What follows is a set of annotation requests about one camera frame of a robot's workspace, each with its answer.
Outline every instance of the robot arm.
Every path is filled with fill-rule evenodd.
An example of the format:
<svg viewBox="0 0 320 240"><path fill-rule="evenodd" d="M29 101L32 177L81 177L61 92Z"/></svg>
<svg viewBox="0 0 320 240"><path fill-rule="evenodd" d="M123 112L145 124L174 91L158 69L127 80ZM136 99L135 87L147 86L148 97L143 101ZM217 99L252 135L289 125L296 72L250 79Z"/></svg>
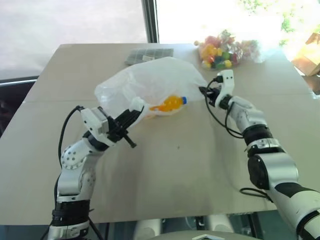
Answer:
<svg viewBox="0 0 320 240"><path fill-rule="evenodd" d="M126 129L137 120L142 110L126 110L113 119L101 107L81 109L88 131L62 153L62 169L48 240L82 239L87 235L96 164L104 152L122 138L132 148L136 146Z"/></svg>
<svg viewBox="0 0 320 240"><path fill-rule="evenodd" d="M224 70L215 78L218 88L200 87L209 104L227 111L247 145L251 182L264 190L284 221L304 240L320 240L320 193L298 183L295 162L270 132L262 111L232 96L234 75Z"/></svg>

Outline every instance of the table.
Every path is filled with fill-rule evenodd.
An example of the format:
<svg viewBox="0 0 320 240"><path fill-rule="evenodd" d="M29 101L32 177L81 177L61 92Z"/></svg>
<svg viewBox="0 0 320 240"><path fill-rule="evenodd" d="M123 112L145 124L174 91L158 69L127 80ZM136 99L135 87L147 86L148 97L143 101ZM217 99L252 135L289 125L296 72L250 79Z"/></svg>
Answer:
<svg viewBox="0 0 320 240"><path fill-rule="evenodd" d="M0 139L0 225L48 224L60 173L57 149L63 121L76 105L98 105L95 86L125 68L135 48L174 48L174 57L194 64L207 81L216 72L200 68L190 44L61 45ZM234 94L265 112L273 135L296 161L300 183L320 191L320 103L279 51L261 64L234 69ZM224 113L215 110L221 119ZM85 128L75 115L62 148ZM243 140L234 139L210 117L204 101L170 117L146 119L99 161L91 199L94 222L200 216L273 210L264 199L239 193L253 187Z"/></svg>

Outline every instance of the table surface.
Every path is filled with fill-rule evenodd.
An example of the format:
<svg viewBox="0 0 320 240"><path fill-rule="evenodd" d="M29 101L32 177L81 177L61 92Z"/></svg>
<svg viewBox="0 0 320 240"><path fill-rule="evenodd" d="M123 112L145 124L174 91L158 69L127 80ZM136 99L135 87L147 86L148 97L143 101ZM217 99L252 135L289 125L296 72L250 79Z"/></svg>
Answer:
<svg viewBox="0 0 320 240"><path fill-rule="evenodd" d="M76 105L98 105L97 84L125 68L132 49L174 48L207 81L190 44L66 44L60 46L0 139L0 225L48 224L60 173L58 140ZM279 51L264 63L234 69L234 94L265 112L273 135L296 161L300 183L320 191L320 102ZM224 113L213 110L221 119ZM81 138L79 114L70 119L62 147ZM170 117L145 119L130 130L137 143L108 149L96 167L91 199L94 222L201 216L273 210L264 199L239 193L253 187L245 142L234 139L209 115L204 101Z"/></svg>

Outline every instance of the orange bottle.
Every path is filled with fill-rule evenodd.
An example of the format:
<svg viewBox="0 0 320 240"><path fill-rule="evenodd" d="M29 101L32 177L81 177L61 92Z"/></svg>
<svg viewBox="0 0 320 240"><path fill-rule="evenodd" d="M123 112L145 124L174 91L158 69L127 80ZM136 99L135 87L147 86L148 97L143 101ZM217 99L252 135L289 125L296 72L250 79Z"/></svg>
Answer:
<svg viewBox="0 0 320 240"><path fill-rule="evenodd" d="M182 105L187 104L187 98L185 96L175 96L171 95L163 104L159 106L150 107L151 111L161 111L161 112L171 112L173 110L179 109Z"/></svg>

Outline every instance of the blue bottle cap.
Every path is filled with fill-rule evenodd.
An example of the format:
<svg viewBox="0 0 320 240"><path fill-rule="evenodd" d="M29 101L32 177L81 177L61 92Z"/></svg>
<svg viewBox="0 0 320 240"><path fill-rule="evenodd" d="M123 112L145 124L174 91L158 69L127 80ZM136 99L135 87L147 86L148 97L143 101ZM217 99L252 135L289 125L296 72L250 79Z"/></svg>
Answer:
<svg viewBox="0 0 320 240"><path fill-rule="evenodd" d="M187 104L187 98L185 96L182 97L182 103Z"/></svg>

